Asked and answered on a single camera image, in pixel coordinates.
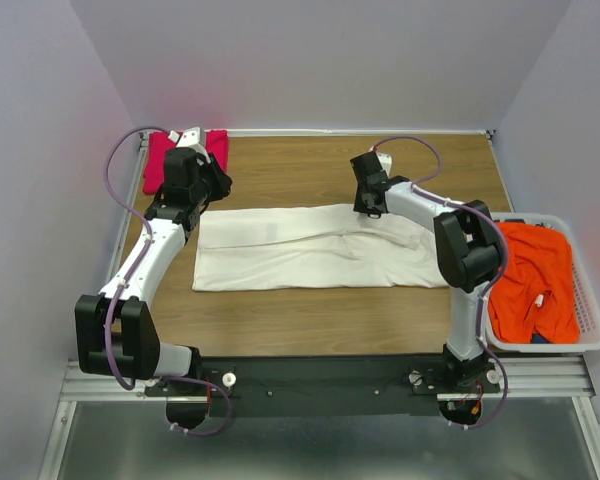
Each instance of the orange cloth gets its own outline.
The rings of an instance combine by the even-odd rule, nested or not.
[[[501,222],[509,245],[509,266],[489,296],[495,335],[507,343],[530,343],[539,333],[551,343],[575,343],[573,259],[564,235],[550,228]],[[537,306],[544,295],[542,306]]]

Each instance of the white wall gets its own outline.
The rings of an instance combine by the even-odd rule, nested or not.
[[[516,210],[570,221],[600,302],[600,0],[574,0],[495,145]],[[587,364],[600,417],[600,353]]]
[[[570,0],[71,0],[136,123],[484,129]]]
[[[37,477],[73,305],[102,282],[121,218],[103,157],[130,127],[68,2],[0,1],[0,479]]]

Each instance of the wooden tabletop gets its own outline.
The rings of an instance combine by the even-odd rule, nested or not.
[[[424,136],[445,161],[425,188],[462,201],[483,200],[508,211],[491,150],[481,135]],[[232,138],[231,195],[211,210],[352,203],[355,179],[349,160],[375,137]],[[396,141],[381,151],[393,157],[392,175],[418,178],[435,159],[422,145]],[[135,207],[152,197],[138,187]],[[132,219],[123,259],[140,222]],[[450,326],[449,290],[417,287],[287,289],[194,292],[197,230],[173,260],[151,314],[164,342],[192,345],[202,355],[320,355],[439,352]]]

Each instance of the plastic bin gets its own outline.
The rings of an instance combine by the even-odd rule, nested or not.
[[[491,214],[494,220],[524,220],[525,223],[543,225],[562,232],[571,244],[573,251],[573,287],[576,300],[576,317],[580,327],[580,339],[578,343],[504,343],[498,340],[491,327],[491,319],[485,302],[483,318],[485,322],[485,334],[487,341],[500,350],[523,352],[523,353],[583,353],[590,350],[600,350],[600,307],[596,302],[593,288],[589,277],[584,269],[578,246],[571,233],[569,226],[558,217],[551,215],[540,215],[536,213],[502,213]]]

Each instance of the folded cloth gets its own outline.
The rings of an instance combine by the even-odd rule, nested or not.
[[[142,191],[147,195],[153,195],[164,182],[164,155],[167,150],[175,147],[175,143],[169,140],[166,133],[154,132],[149,134],[149,158],[144,169],[144,185]],[[226,130],[211,130],[207,132],[205,148],[207,152],[213,153],[218,165],[223,172],[227,172],[229,161],[229,137]]]
[[[509,266],[489,296],[493,333],[503,342],[576,343],[573,257],[565,236],[525,223],[499,223],[509,246]]]
[[[442,287],[433,234],[352,205],[206,212],[193,289]]]

